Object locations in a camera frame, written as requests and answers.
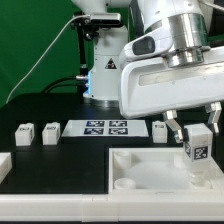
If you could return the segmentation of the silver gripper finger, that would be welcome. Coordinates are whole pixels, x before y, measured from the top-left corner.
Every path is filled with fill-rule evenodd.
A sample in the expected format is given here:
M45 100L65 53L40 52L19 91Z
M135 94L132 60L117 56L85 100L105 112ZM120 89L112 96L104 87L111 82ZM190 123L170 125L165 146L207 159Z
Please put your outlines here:
M176 121L177 112L169 110L163 113L163 119L166 125L173 131L174 139L177 143L183 142L183 132L181 126Z
M209 115L208 127L215 134L219 133L218 121L221 115L222 107L220 102L213 102L205 106L206 113Z

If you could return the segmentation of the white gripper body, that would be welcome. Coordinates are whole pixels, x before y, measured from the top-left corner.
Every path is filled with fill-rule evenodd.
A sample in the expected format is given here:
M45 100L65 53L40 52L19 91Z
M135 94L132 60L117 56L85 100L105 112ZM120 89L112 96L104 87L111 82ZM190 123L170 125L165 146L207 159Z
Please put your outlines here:
M138 118L224 101L224 46L203 56L201 64L176 68L161 57L128 64L119 88L122 116Z

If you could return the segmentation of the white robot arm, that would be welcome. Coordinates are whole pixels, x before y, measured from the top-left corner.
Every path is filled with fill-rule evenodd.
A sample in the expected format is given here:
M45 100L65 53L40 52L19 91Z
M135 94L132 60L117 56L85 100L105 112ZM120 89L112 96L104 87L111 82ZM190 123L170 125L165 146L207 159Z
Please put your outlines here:
M207 128L217 123L224 101L224 46L208 40L214 0L71 0L94 40L88 100L115 102L125 118L161 113L184 140L176 112L203 106Z

